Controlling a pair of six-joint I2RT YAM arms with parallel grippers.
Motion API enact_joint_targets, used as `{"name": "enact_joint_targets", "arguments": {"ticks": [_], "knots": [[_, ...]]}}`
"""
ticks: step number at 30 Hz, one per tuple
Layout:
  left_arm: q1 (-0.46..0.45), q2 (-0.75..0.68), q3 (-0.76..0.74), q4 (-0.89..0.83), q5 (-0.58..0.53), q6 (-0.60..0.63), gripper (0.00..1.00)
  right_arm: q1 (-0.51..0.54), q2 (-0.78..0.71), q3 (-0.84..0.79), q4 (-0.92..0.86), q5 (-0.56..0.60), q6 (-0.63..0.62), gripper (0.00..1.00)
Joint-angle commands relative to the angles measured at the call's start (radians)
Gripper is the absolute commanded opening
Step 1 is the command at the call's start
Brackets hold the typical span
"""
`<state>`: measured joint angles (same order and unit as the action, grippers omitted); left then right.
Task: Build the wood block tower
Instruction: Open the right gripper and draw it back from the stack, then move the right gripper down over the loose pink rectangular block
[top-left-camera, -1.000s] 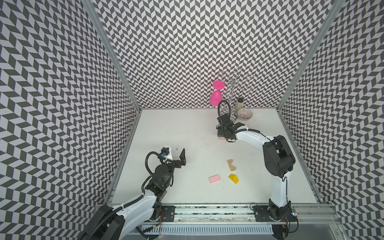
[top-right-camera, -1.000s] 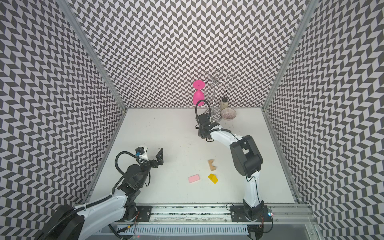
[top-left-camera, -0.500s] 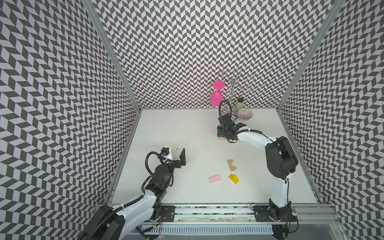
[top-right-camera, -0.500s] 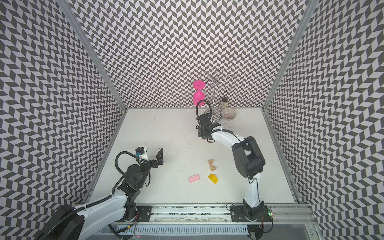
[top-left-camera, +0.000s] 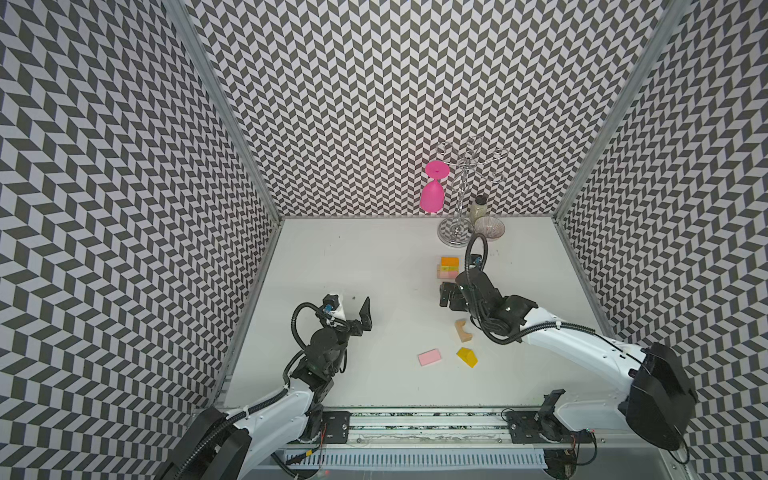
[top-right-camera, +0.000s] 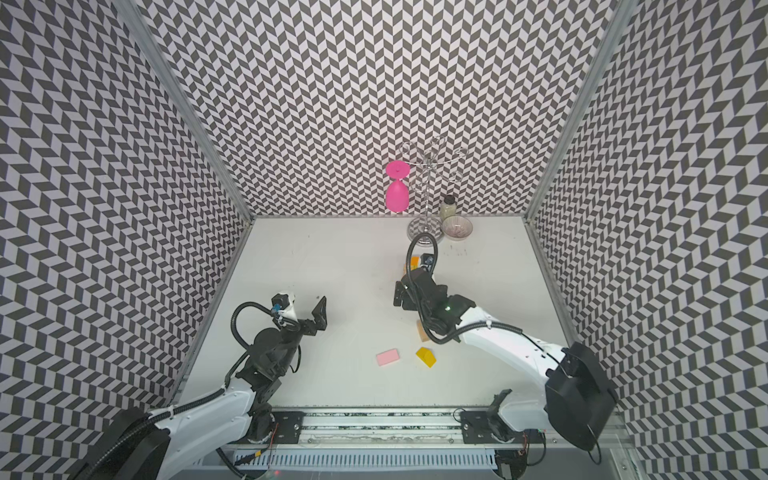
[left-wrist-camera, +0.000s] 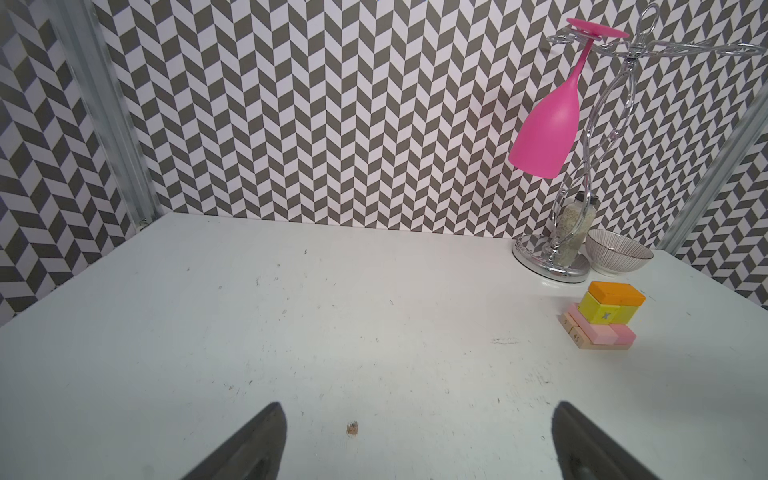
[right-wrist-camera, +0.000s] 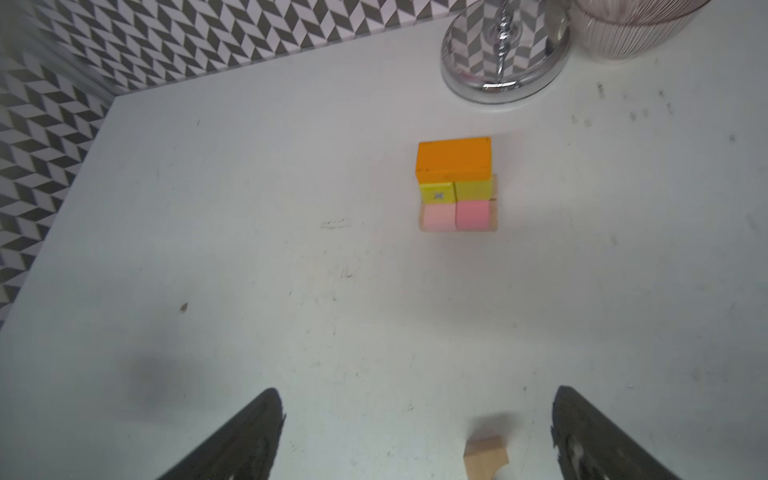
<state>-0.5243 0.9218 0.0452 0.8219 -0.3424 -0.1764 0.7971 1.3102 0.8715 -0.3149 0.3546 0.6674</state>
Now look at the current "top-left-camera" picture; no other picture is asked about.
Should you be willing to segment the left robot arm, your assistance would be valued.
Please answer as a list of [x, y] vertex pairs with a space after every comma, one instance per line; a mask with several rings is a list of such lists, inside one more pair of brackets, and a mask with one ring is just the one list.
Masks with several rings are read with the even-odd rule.
[[284, 367], [282, 386], [263, 399], [222, 411], [209, 407], [198, 414], [156, 479], [240, 479], [272, 459], [292, 479], [311, 473], [292, 469], [278, 451], [292, 442], [325, 442], [322, 401], [334, 376], [346, 371], [352, 337], [373, 329], [370, 299], [354, 319], [345, 315], [342, 297], [326, 295], [317, 306], [300, 303], [291, 315], [291, 335], [298, 345]]

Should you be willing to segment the orange block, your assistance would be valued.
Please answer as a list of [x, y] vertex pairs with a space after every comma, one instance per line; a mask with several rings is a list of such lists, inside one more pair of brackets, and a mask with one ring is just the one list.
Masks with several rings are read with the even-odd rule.
[[460, 259], [455, 256], [442, 256], [440, 259], [440, 266], [449, 266], [452, 270], [457, 270], [460, 267]]

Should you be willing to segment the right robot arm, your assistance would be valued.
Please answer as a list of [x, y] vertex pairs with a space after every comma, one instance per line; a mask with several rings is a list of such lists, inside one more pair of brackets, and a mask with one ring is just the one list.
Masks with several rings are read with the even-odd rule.
[[504, 296], [485, 272], [488, 259], [474, 260], [474, 233], [466, 246], [465, 268], [440, 286], [440, 304], [466, 312], [471, 323], [500, 346], [527, 344], [546, 349], [596, 374], [610, 385], [605, 392], [577, 395], [564, 389], [546, 394], [532, 419], [510, 410], [515, 433], [532, 426], [536, 437], [559, 443], [596, 430], [631, 431], [666, 451], [686, 445], [685, 432], [698, 396], [679, 356], [668, 346], [648, 347], [609, 339], [597, 330], [563, 320], [520, 295]]

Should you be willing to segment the natural wood arch block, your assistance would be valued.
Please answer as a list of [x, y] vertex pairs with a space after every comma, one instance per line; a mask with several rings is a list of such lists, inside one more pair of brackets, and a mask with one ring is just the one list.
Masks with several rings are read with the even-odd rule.
[[473, 335], [466, 330], [466, 324], [465, 320], [457, 320], [454, 323], [455, 330], [462, 343], [470, 342], [473, 339]]

